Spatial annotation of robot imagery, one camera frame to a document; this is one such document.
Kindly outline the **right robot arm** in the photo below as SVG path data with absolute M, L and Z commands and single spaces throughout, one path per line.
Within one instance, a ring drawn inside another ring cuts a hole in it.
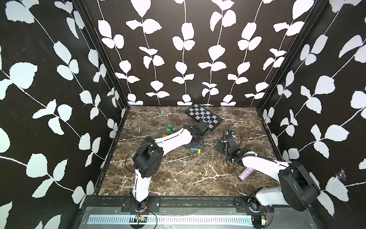
M 246 204 L 252 212 L 270 205 L 290 206 L 302 212 L 320 196 L 320 188 L 301 163 L 277 161 L 240 148 L 233 134 L 225 128 L 216 144 L 217 151 L 225 154 L 226 162 L 259 171 L 279 182 L 278 187 L 259 187 L 250 194 Z

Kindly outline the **purple glitter microphone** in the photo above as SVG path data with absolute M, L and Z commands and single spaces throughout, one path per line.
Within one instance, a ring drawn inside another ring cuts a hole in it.
M 253 168 L 246 168 L 239 176 L 240 181 L 246 180 L 255 170 Z

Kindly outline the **black mounting rail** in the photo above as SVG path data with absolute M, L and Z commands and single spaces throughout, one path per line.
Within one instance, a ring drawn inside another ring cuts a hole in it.
M 163 207 L 177 208 L 234 208 L 237 213 L 264 214 L 273 213 L 275 207 L 281 205 L 270 204 L 261 207 L 258 211 L 251 211 L 247 196 L 149 196 L 148 200 L 138 208 L 129 195 L 127 196 L 87 196 L 82 205 L 82 210 L 87 207 L 117 208 L 120 212 L 136 212 L 148 207 L 151 212 L 162 212 Z

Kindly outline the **black white checkerboard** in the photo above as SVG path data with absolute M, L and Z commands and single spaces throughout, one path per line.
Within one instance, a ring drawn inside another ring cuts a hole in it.
M 222 122 L 222 118 L 214 114 L 212 111 L 202 107 L 198 104 L 191 105 L 185 114 L 194 119 L 196 122 L 205 122 L 208 124 L 208 128 L 213 131 Z

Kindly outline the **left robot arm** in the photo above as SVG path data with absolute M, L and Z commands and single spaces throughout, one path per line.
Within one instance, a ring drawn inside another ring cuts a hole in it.
M 208 124 L 201 121 L 194 126 L 186 125 L 179 131 L 162 138 L 145 138 L 133 156 L 135 183 L 132 199 L 139 208 L 149 197 L 151 177 L 160 168 L 163 156 L 204 136 L 209 130 Z

